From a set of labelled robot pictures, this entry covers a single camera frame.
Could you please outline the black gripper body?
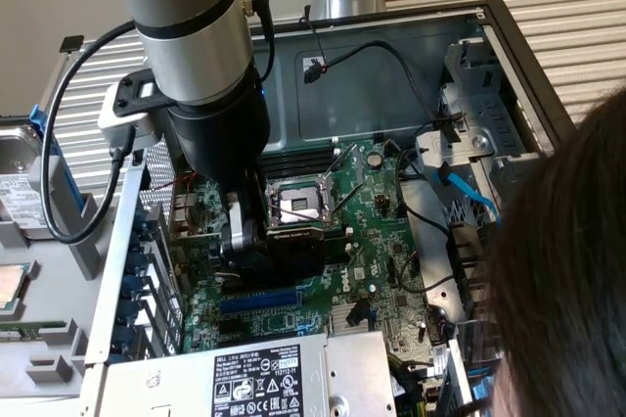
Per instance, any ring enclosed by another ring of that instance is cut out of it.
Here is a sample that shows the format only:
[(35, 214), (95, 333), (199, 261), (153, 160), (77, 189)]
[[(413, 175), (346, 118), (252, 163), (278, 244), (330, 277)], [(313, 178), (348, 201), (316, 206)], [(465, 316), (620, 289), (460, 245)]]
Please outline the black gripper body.
[(178, 104), (168, 116), (190, 168), (235, 193), (244, 220), (260, 223), (264, 190), (259, 159), (270, 135), (270, 118), (254, 67), (224, 97), (202, 106)]

